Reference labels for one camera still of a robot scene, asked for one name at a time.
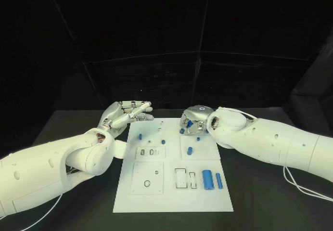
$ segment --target white board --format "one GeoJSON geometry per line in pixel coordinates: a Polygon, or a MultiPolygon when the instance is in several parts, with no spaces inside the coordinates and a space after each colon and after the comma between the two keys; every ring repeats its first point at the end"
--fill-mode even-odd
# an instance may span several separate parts
{"type": "Polygon", "coordinates": [[[200,141],[196,136],[181,135],[178,121],[178,118],[157,118],[129,125],[114,213],[233,211],[216,143],[209,135],[200,136],[200,141]],[[191,155],[186,154],[187,146],[193,147],[191,155]],[[213,175],[213,190],[203,189],[201,171],[206,169],[213,175]]]}

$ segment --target hole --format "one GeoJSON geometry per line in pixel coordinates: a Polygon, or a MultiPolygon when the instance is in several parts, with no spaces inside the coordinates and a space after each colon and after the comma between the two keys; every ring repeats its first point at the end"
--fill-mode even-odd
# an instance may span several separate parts
{"type": "Polygon", "coordinates": [[[145,186],[145,187],[150,186],[150,181],[148,181],[148,180],[144,181],[144,186],[145,186]]]}
{"type": "Polygon", "coordinates": [[[20,173],[18,173],[18,171],[14,171],[14,178],[18,180],[18,178],[20,178],[20,173]]]}
{"type": "Polygon", "coordinates": [[[54,167],[52,159],[49,159],[49,165],[50,165],[50,167],[54,167]]]}

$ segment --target black fabric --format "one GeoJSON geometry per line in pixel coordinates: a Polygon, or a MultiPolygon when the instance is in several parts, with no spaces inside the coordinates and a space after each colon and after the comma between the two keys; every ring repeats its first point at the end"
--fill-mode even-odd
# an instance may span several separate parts
{"type": "MultiPolygon", "coordinates": [[[[253,116],[292,124],[281,108],[249,108],[253,116]]],[[[180,117],[183,110],[154,110],[155,117],[180,117]]],[[[56,111],[34,145],[82,134],[95,127],[102,111],[56,111]]],[[[118,137],[125,141],[128,128],[118,137]]],[[[106,172],[80,183],[62,196],[44,220],[30,230],[122,231],[312,231],[330,230],[331,203],[304,195],[287,183],[282,167],[266,164],[235,150],[219,147],[233,212],[112,213],[122,160],[114,159],[106,172]]],[[[333,184],[291,169],[299,185],[333,196],[333,184]]],[[[26,228],[43,216],[54,199],[0,221],[1,231],[26,228]]]]}

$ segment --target white robotic arm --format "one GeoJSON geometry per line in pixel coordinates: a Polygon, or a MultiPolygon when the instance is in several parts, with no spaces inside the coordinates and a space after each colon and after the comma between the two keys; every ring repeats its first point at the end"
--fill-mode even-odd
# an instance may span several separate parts
{"type": "Polygon", "coordinates": [[[142,111],[151,111],[150,102],[115,102],[98,127],[85,134],[20,150],[0,160],[0,217],[36,207],[106,171],[112,157],[124,158],[127,143],[114,138],[127,123],[152,120],[142,111]],[[66,172],[66,166],[76,172],[66,172]]]}
{"type": "Polygon", "coordinates": [[[333,182],[333,138],[255,118],[239,110],[213,111],[199,105],[184,110],[180,126],[186,135],[207,130],[223,148],[235,148],[259,161],[298,168],[333,182]]]}

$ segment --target black table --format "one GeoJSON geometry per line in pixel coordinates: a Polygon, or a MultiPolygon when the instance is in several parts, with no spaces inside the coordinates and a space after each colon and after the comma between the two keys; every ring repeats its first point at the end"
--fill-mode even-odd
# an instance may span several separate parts
{"type": "MultiPolygon", "coordinates": [[[[253,116],[292,124],[281,108],[242,109],[253,116]]],[[[183,110],[154,110],[155,117],[180,117],[183,110]]],[[[96,126],[102,111],[56,111],[34,145],[82,134],[96,126]]],[[[128,128],[116,138],[127,140],[128,128]]],[[[209,231],[331,230],[333,203],[304,195],[284,180],[282,167],[219,147],[233,212],[112,213],[122,160],[106,172],[63,194],[53,211],[30,230],[209,231]]],[[[333,196],[333,183],[291,169],[298,184],[333,196]]],[[[43,216],[56,199],[10,215],[0,230],[20,230],[43,216]]]]}

